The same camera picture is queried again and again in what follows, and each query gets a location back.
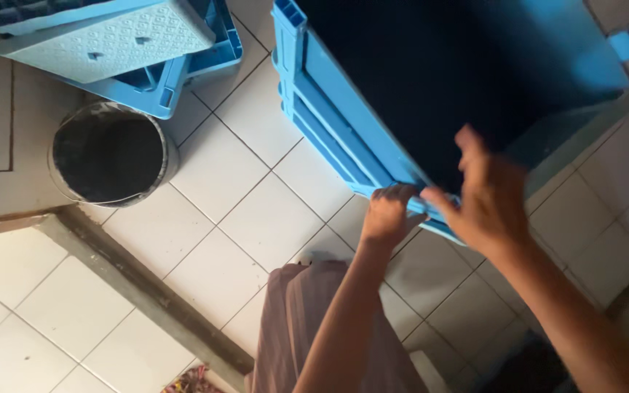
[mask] left hand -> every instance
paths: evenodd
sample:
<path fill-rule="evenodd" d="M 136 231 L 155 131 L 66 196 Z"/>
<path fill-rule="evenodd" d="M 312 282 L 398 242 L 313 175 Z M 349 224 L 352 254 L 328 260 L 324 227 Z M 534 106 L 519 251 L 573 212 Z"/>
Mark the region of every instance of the left hand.
<path fill-rule="evenodd" d="M 407 218 L 407 203 L 416 193 L 409 184 L 395 184 L 372 192 L 363 221 L 361 245 L 383 247 L 391 252 L 412 228 L 426 221 L 423 214 Z"/>

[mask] right hand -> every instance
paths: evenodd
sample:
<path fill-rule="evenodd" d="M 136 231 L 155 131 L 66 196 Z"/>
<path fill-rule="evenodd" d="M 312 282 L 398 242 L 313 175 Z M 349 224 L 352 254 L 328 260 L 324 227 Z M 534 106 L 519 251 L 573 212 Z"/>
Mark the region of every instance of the right hand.
<path fill-rule="evenodd" d="M 438 187 L 427 187 L 422 198 L 441 212 L 451 229 L 468 246 L 492 259 L 531 241 L 523 210 L 526 171 L 492 155 L 481 136 L 468 124 L 455 136 L 463 156 L 462 205 L 455 206 Z"/>

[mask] blue plastic crate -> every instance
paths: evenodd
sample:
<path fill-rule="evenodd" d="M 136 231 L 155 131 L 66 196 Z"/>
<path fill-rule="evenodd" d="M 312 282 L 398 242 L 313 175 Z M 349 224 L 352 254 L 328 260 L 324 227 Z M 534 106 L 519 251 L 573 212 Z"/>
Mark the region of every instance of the blue plastic crate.
<path fill-rule="evenodd" d="M 130 11 L 165 0 L 0 0 L 0 34 L 22 36 L 36 30 Z M 205 18 L 210 0 L 192 1 Z"/>
<path fill-rule="evenodd" d="M 55 77 L 155 118 L 169 119 L 187 79 L 230 67 L 242 59 L 242 44 L 225 0 L 210 2 L 205 22 L 215 32 L 212 48 L 94 83 Z"/>
<path fill-rule="evenodd" d="M 629 94 L 621 97 L 629 89 L 629 77 L 581 1 L 468 4 L 475 7 L 472 12 L 482 19 L 484 27 L 498 37 L 526 85 L 558 108 L 532 123 L 505 150 L 532 169 L 526 188 L 529 196 L 629 111 Z M 323 44 L 302 8 L 292 0 L 275 0 L 272 15 L 277 40 L 272 60 L 281 77 L 278 90 L 282 110 L 349 187 L 370 197 L 373 190 L 395 182 L 415 184 L 419 189 L 434 184 Z M 379 27 L 390 29 L 382 24 Z M 424 46 L 423 36 L 408 39 L 417 50 L 432 50 Z M 553 49 L 549 55 L 545 54 L 546 46 Z M 355 53 L 347 55 L 356 57 Z M 444 53 L 432 52 L 432 56 L 442 57 Z M 407 61 L 399 59 L 398 69 L 381 76 L 380 83 L 394 84 L 394 78 L 408 77 Z M 427 94 L 430 109 L 433 99 L 444 99 L 433 93 Z M 443 217 L 426 202 L 412 199 L 408 209 L 429 216 L 423 228 L 461 244 Z"/>

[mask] forearm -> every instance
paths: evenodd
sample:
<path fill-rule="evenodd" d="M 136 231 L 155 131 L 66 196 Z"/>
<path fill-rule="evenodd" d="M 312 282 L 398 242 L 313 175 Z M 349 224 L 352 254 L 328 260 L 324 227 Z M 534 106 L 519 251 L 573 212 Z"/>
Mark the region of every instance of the forearm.
<path fill-rule="evenodd" d="M 368 363 L 378 290 L 392 250 L 361 243 L 324 316 L 295 392 L 356 392 Z"/>
<path fill-rule="evenodd" d="M 540 321 L 582 392 L 629 392 L 629 343 L 535 242 L 490 258 Z"/>

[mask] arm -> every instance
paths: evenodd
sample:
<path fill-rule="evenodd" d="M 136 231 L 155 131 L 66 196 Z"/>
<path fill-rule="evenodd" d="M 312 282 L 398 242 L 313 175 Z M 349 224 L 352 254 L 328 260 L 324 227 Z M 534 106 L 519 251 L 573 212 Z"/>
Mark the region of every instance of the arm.
<path fill-rule="evenodd" d="M 463 205 L 438 188 L 422 196 L 449 226 L 487 256 L 529 305 L 582 392 L 629 392 L 629 343 L 574 288 L 530 236 L 523 210 L 524 172 L 487 152 L 469 126 L 463 151 Z"/>
<path fill-rule="evenodd" d="M 314 337 L 294 392 L 358 391 L 392 249 L 425 219 L 407 219 L 414 193 L 414 187 L 399 184 L 372 194 L 358 251 Z"/>

